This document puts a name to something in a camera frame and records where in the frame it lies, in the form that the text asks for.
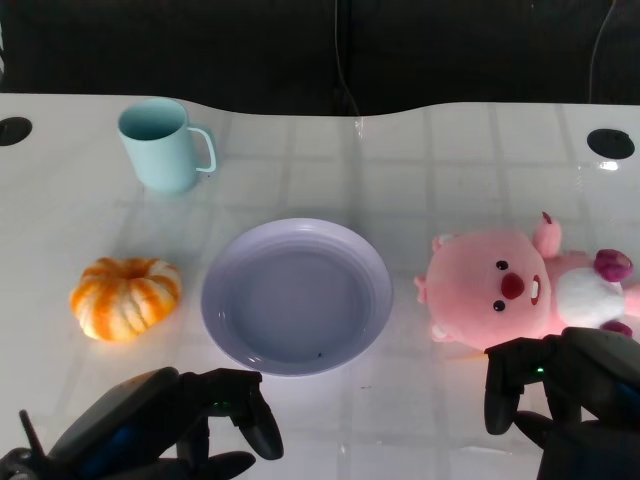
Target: black cable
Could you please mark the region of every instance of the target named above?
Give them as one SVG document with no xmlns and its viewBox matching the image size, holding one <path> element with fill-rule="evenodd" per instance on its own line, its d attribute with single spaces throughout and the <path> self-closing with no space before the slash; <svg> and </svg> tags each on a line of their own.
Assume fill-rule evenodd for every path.
<svg viewBox="0 0 640 480">
<path fill-rule="evenodd" d="M 593 103 L 593 70 L 596 64 L 596 54 L 598 53 L 598 47 L 600 46 L 600 39 L 602 38 L 602 32 L 604 32 L 604 29 L 607 26 L 609 19 L 611 18 L 611 13 L 613 12 L 613 9 L 616 7 L 617 2 L 618 0 L 613 0 L 611 2 L 611 6 L 609 7 L 607 16 L 604 17 L 604 21 L 600 26 L 600 30 L 598 31 L 598 36 L 596 37 L 596 41 L 593 44 L 593 51 L 591 52 L 591 63 L 589 64 L 589 98 L 587 103 Z"/>
<path fill-rule="evenodd" d="M 347 93 L 347 98 L 349 99 L 349 103 L 351 104 L 351 108 L 356 112 L 356 116 L 360 116 L 360 110 L 358 110 L 358 105 L 356 104 L 353 95 L 351 94 L 351 90 L 347 86 L 347 82 L 344 79 L 344 75 L 342 74 L 342 65 L 340 63 L 340 50 L 338 48 L 338 2 L 340 0 L 334 0 L 334 11 L 333 11 L 333 46 L 336 51 L 336 63 L 338 66 L 338 77 L 340 78 L 340 84 L 344 91 Z"/>
</svg>

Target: dark sofa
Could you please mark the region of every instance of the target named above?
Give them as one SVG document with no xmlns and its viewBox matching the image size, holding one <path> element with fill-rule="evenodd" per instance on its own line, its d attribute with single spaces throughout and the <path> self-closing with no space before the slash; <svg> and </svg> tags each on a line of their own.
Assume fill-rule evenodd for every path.
<svg viewBox="0 0 640 480">
<path fill-rule="evenodd" d="M 142 94 L 250 113 L 353 113 L 334 0 L 0 0 L 6 92 Z M 584 103 L 609 0 L 338 0 L 362 114 Z M 618 0 L 595 102 L 640 103 L 640 7 Z"/>
</svg>

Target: stuffed animal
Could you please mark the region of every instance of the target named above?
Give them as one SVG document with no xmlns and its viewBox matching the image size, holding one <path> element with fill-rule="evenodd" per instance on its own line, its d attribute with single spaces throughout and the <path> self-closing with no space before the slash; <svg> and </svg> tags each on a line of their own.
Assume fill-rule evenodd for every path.
<svg viewBox="0 0 640 480">
<path fill-rule="evenodd" d="M 96 340 L 128 342 L 178 305 L 178 269 L 157 258 L 101 258 L 71 292 L 71 310 L 84 333 Z"/>
<path fill-rule="evenodd" d="M 640 316 L 640 285 L 623 288 L 633 265 L 616 250 L 596 259 L 562 253 L 560 224 L 543 213 L 533 240 L 515 229 L 442 235 L 426 275 L 416 277 L 435 341 L 484 350 L 518 337 L 559 334 L 567 326 L 630 335 L 617 320 Z"/>
</svg>

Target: pink plush toy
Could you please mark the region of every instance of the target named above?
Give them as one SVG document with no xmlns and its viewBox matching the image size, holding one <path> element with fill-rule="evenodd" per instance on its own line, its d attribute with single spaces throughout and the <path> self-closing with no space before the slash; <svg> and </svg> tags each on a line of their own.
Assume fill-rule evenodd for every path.
<svg viewBox="0 0 640 480">
<path fill-rule="evenodd" d="M 427 274 L 415 279 L 433 339 L 484 350 L 567 326 L 630 335 L 617 321 L 640 316 L 640 285 L 619 283 L 633 271 L 629 258 L 615 250 L 601 250 L 595 260 L 561 253 L 561 241 L 560 224 L 546 213 L 533 241 L 514 229 L 436 237 Z"/>
</svg>

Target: plush toy nose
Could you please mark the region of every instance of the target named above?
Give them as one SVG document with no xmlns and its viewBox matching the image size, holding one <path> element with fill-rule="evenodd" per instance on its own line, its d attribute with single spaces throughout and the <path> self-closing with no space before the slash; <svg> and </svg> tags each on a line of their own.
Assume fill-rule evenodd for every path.
<svg viewBox="0 0 640 480">
<path fill-rule="evenodd" d="M 509 300 L 518 298 L 524 292 L 524 282 L 515 273 L 507 273 L 502 279 L 502 285 L 500 285 L 502 295 Z"/>
</svg>

